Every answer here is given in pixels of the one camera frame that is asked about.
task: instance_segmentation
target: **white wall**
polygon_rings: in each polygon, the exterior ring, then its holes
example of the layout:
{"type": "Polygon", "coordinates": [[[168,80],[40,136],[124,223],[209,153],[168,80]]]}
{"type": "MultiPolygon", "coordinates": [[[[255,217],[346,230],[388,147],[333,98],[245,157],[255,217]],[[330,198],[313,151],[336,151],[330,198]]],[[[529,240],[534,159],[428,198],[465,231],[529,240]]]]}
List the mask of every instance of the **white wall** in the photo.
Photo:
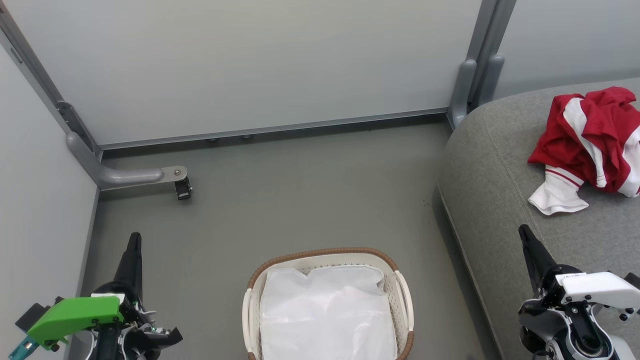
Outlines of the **white wall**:
{"type": "Polygon", "coordinates": [[[638,0],[518,0],[495,98],[640,76],[639,14],[638,0]]]}
{"type": "MultiPolygon", "coordinates": [[[[0,356],[6,357],[25,337],[14,323],[32,304],[76,296],[97,189],[1,46],[0,112],[0,356]]],[[[30,359],[63,353],[64,346],[56,354],[38,349],[30,359]]]]}
{"type": "Polygon", "coordinates": [[[445,108],[481,0],[4,0],[98,144],[445,108]]]}

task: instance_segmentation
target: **white basket handle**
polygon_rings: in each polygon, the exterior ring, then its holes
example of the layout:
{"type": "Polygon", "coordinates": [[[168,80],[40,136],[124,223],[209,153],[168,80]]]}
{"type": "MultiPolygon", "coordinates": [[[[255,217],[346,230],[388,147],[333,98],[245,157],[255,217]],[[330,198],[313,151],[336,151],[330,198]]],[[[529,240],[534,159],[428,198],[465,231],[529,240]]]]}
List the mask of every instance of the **white basket handle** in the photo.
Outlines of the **white basket handle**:
{"type": "Polygon", "coordinates": [[[253,289],[247,289],[244,293],[244,299],[242,301],[242,334],[244,336],[244,347],[247,352],[253,352],[251,348],[251,327],[249,326],[249,317],[251,309],[249,309],[249,300],[251,299],[251,291],[253,289]]]}
{"type": "Polygon", "coordinates": [[[409,286],[404,279],[404,276],[400,274],[400,271],[395,271],[398,281],[400,282],[400,290],[402,290],[402,298],[404,302],[404,308],[406,309],[407,327],[409,331],[413,331],[413,302],[411,300],[411,293],[409,292],[409,286]]]}

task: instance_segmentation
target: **gray sofa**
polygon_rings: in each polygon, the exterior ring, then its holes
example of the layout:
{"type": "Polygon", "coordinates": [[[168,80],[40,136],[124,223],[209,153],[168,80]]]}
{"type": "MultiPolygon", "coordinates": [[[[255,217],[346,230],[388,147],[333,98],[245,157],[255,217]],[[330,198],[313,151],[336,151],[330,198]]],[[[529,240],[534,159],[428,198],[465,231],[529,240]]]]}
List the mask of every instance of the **gray sofa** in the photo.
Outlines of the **gray sofa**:
{"type": "MultiPolygon", "coordinates": [[[[532,356],[519,338],[517,311],[532,297],[520,224],[529,224],[558,263],[622,277],[640,274],[640,198],[605,194],[587,184],[579,195],[588,208],[551,217],[527,201],[544,181],[543,166],[527,159],[545,130],[553,97],[614,85],[640,97],[640,78],[514,95],[474,110],[447,144],[440,194],[505,360],[532,356]]],[[[640,110],[640,102],[634,105],[640,110]]],[[[622,322],[617,312],[604,309],[598,321],[640,359],[640,318],[622,322]]]]}

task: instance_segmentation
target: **white stripe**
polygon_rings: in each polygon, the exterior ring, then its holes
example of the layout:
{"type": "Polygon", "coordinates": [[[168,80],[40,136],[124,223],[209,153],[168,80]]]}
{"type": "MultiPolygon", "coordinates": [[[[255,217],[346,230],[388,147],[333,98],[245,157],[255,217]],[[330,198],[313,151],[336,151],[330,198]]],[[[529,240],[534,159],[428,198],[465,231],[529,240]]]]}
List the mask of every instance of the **white stripe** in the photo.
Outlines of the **white stripe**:
{"type": "Polygon", "coordinates": [[[563,168],[553,167],[551,165],[546,165],[545,166],[545,170],[555,171],[558,174],[561,174],[562,176],[566,176],[567,179],[571,179],[573,182],[578,184],[578,186],[582,186],[582,184],[584,184],[584,180],[582,180],[581,178],[573,175],[572,173],[570,173],[569,171],[567,171],[567,170],[565,170],[563,168]]]}
{"type": "Polygon", "coordinates": [[[629,197],[638,196],[638,188],[640,188],[640,143],[638,142],[640,142],[640,127],[629,135],[622,150],[622,158],[629,164],[631,171],[618,192],[629,197]]]}
{"type": "Polygon", "coordinates": [[[607,184],[607,178],[604,175],[604,167],[602,166],[602,151],[593,145],[589,140],[582,137],[584,126],[587,124],[587,115],[582,111],[579,97],[574,97],[569,100],[569,103],[564,107],[563,116],[569,126],[575,131],[580,143],[587,150],[593,163],[596,165],[596,186],[603,188],[607,184]]]}

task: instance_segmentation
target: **white plastic bag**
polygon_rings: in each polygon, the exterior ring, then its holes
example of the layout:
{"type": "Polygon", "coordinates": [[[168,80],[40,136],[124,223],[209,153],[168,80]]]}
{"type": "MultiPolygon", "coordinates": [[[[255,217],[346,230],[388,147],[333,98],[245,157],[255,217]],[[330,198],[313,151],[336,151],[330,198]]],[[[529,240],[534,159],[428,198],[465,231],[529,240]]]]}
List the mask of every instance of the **white plastic bag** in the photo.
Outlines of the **white plastic bag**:
{"type": "Polygon", "coordinates": [[[260,300],[264,360],[392,360],[384,274],[368,265],[269,271],[260,300]]]}

